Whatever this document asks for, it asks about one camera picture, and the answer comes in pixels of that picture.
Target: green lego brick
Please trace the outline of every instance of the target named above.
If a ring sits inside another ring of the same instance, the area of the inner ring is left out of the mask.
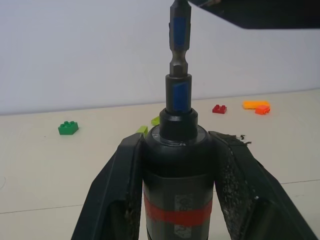
[[[75,121],[65,121],[58,127],[60,135],[72,135],[79,129],[78,123]]]
[[[148,133],[148,127],[147,126],[141,126],[136,133],[142,133],[143,136],[145,137]]]
[[[159,124],[160,124],[160,117],[157,116],[157,117],[155,117],[154,119],[152,119],[152,120],[151,120],[151,124],[152,124],[152,126],[157,126],[157,125],[159,125]]]

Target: red tape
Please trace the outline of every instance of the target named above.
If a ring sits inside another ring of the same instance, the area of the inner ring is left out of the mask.
[[[189,211],[165,211],[154,205],[144,195],[144,206],[146,214],[155,221],[163,221],[185,227],[202,225],[205,220],[210,218],[212,211],[212,200],[202,209]]]

